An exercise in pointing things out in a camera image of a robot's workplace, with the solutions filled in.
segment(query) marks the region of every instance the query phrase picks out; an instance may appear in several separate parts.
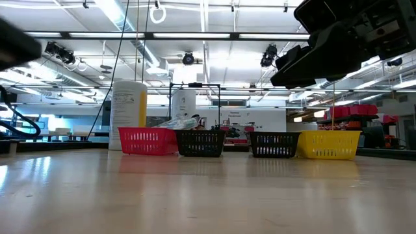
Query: metal bar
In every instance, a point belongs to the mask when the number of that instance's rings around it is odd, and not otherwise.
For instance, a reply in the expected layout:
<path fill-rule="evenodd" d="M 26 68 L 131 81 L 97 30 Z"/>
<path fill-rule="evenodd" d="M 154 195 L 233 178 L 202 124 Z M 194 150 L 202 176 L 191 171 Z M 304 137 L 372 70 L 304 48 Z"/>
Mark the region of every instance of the metal bar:
<path fill-rule="evenodd" d="M 173 83 L 169 84 L 169 120 L 172 118 L 172 115 L 170 113 L 171 105 L 172 105 L 172 87 Z"/>
<path fill-rule="evenodd" d="M 218 84 L 218 124 L 221 121 L 221 84 Z"/>
<path fill-rule="evenodd" d="M 44 40 L 120 40 L 120 32 L 75 32 L 75 31 L 27 31 L 36 39 Z M 274 41 L 307 42 L 305 33 L 267 33 L 267 32 L 125 32 L 122 40 L 205 40 L 205 41 Z"/>
<path fill-rule="evenodd" d="M 174 86 L 183 85 L 188 86 L 188 84 L 172 84 Z M 202 86 L 218 86 L 219 84 L 202 84 Z M 109 86 L 48 86 L 48 85 L 25 85 L 25 84 L 17 84 L 17 85 L 11 85 L 11 84 L 2 84 L 5 88 L 42 88 L 42 89 L 70 89 L 70 88 L 76 88 L 76 89 L 109 89 Z M 169 90 L 169 87 L 154 87 L 149 86 L 148 90 Z M 199 90 L 199 91 L 206 91 L 210 90 L 209 88 L 200 88 L 200 87 L 186 87 L 184 88 L 186 90 Z M 333 90 L 328 89 L 318 89 L 318 88 L 293 88 L 293 89 L 286 89 L 286 88 L 238 88 L 238 87 L 227 87 L 227 88 L 221 88 L 222 91 L 242 91 L 242 92 L 248 92 L 248 91 L 265 91 L 265 92 L 299 92 L 299 91 L 312 91 L 312 92 L 327 92 L 332 93 Z M 388 93 L 391 92 L 391 90 L 373 90 L 373 89 L 335 89 L 335 92 L 340 93 L 349 93 L 349 92 L 357 92 L 357 93 Z M 400 93 L 415 93 L 416 89 L 400 89 L 400 90 L 394 90 L 394 92 L 400 92 Z"/>

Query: white canister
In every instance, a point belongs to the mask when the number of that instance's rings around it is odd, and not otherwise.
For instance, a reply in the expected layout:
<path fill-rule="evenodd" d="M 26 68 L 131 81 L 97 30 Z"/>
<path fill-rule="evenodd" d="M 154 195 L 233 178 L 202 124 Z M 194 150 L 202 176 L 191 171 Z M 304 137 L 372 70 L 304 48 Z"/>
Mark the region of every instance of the white canister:
<path fill-rule="evenodd" d="M 119 127 L 145 127 L 148 88 L 134 81 L 116 81 L 112 90 L 109 150 L 122 150 Z"/>

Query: metal frame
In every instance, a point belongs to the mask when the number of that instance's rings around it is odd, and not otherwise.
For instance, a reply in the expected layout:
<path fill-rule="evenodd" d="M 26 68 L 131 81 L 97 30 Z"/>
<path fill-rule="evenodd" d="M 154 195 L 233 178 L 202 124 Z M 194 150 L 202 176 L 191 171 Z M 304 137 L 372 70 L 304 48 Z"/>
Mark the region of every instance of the metal frame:
<path fill-rule="evenodd" d="M 82 31 L 27 31 L 36 39 L 46 40 L 120 40 L 121 32 L 82 32 Z M 307 42 L 306 33 L 267 33 L 267 32 L 124 32 L 122 40 L 198 40 L 198 41 L 274 41 Z"/>
<path fill-rule="evenodd" d="M 174 83 L 169 84 L 169 120 L 172 119 L 172 112 L 171 112 L 172 88 L 174 86 L 180 86 L 178 88 L 178 90 L 183 90 L 182 86 L 184 86 L 184 85 L 189 87 L 189 84 L 174 84 Z M 220 121 L 221 121 L 221 84 L 199 84 L 199 85 L 207 86 L 207 87 L 216 86 L 218 88 L 218 124 L 220 124 Z"/>

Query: black basket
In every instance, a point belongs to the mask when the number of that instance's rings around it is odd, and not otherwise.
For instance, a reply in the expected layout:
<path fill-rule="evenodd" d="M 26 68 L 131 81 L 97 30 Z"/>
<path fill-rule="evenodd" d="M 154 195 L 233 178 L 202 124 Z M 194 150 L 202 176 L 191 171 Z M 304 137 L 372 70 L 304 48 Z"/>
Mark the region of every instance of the black basket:
<path fill-rule="evenodd" d="M 300 133 L 251 132 L 254 157 L 282 158 L 294 157 Z"/>
<path fill-rule="evenodd" d="M 175 130 L 179 154 L 187 157 L 219 157 L 225 131 Z"/>

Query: basket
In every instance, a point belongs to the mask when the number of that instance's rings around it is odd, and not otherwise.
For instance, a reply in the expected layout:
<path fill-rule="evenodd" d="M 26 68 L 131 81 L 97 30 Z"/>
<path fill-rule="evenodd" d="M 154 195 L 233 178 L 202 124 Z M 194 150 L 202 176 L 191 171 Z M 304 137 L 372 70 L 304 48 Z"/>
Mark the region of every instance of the basket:
<path fill-rule="evenodd" d="M 254 157 L 284 158 L 294 157 L 300 133 L 251 132 Z"/>
<path fill-rule="evenodd" d="M 225 131 L 175 130 L 179 154 L 186 157 L 219 157 Z"/>
<path fill-rule="evenodd" d="M 119 127 L 123 153 L 166 155 L 177 152 L 175 132 L 166 128 Z"/>
<path fill-rule="evenodd" d="M 346 159 L 356 156 L 361 131 L 303 131 L 298 156 L 308 159 Z"/>

